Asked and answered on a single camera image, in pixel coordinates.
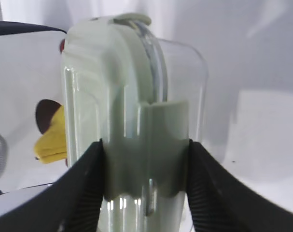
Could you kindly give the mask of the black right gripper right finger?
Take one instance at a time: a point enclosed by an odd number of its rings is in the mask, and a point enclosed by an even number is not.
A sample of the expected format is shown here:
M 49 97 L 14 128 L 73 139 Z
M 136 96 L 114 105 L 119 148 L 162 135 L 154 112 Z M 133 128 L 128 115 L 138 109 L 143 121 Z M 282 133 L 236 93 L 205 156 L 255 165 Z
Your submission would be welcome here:
M 193 140 L 186 194 L 196 232 L 293 232 L 293 213 L 242 184 Z

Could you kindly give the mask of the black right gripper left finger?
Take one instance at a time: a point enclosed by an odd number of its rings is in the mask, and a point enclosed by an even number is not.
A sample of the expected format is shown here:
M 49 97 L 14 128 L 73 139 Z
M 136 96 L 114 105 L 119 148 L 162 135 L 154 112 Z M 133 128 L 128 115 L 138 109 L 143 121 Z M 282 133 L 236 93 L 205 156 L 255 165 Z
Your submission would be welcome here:
M 0 232 L 95 232 L 104 192 L 102 141 L 54 184 L 0 216 Z

